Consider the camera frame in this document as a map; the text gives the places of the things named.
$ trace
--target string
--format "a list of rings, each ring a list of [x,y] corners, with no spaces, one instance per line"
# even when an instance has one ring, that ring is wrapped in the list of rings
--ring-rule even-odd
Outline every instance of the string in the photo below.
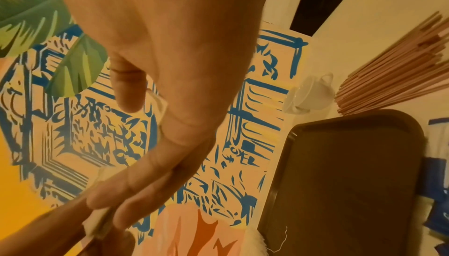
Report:
[[[284,241],[282,241],[281,246],[279,247],[279,249],[276,250],[276,251],[273,251],[273,250],[271,250],[270,248],[267,248],[267,250],[270,250],[270,251],[273,252],[273,253],[277,253],[277,252],[281,251],[282,245],[284,245],[284,243],[287,241],[287,230],[288,230],[288,229],[289,229],[288,227],[285,227],[285,239],[284,239]]]

